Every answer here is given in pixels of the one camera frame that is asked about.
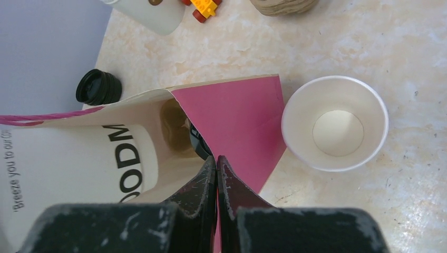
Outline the stack of paper cups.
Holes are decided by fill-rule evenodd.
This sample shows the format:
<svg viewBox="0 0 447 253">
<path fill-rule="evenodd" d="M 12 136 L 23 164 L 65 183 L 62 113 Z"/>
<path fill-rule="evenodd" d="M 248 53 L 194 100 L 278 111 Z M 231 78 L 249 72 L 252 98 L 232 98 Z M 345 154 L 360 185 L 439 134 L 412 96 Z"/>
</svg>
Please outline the stack of paper cups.
<svg viewBox="0 0 447 253">
<path fill-rule="evenodd" d="M 281 132 L 288 150 L 311 168 L 342 172 L 363 166 L 385 143 L 389 115 L 379 94 L 353 77 L 309 81 L 286 103 Z"/>
</svg>

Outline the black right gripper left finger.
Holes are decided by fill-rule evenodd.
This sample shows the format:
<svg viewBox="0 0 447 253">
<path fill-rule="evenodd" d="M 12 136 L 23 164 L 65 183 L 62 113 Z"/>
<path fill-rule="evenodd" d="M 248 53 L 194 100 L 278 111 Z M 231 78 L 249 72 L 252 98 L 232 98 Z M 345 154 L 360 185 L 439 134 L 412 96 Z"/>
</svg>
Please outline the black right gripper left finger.
<svg viewBox="0 0 447 253">
<path fill-rule="evenodd" d="M 217 177 L 208 157 L 161 203 L 59 204 L 47 208 L 20 252 L 212 252 Z"/>
</svg>

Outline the kraft pink paper bag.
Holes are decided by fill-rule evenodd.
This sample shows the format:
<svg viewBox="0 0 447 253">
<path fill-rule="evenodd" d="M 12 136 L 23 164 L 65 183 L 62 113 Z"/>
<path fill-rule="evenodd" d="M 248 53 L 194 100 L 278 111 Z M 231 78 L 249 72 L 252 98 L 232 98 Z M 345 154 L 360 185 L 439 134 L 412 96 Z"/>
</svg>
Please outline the kraft pink paper bag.
<svg viewBox="0 0 447 253">
<path fill-rule="evenodd" d="M 154 89 L 69 113 L 3 115 L 1 124 L 6 130 L 143 126 L 156 150 L 158 180 L 152 189 L 122 203 L 158 203 L 191 180 L 204 163 L 191 145 L 190 124 L 212 155 L 227 157 L 245 183 L 259 192 L 285 151 L 284 107 L 279 76 L 261 75 Z"/>
</svg>

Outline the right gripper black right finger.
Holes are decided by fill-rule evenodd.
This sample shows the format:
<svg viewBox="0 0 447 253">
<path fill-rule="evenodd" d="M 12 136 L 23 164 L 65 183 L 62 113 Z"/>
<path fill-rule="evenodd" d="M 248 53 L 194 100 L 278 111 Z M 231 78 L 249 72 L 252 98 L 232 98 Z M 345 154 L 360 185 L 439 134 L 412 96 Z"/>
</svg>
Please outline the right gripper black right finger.
<svg viewBox="0 0 447 253">
<path fill-rule="evenodd" d="M 388 252 L 378 223 L 357 208 L 277 208 L 217 159 L 222 252 Z"/>
</svg>

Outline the brown cardboard cup carrier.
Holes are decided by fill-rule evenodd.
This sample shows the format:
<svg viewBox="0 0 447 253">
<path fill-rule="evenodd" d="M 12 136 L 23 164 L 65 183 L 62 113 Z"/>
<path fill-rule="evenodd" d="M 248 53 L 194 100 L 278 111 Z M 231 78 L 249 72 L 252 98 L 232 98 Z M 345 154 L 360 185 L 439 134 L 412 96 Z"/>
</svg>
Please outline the brown cardboard cup carrier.
<svg viewBox="0 0 447 253">
<path fill-rule="evenodd" d="M 250 2 L 261 14 L 275 17 L 304 13 L 313 8 L 319 0 L 250 0 Z"/>
</svg>

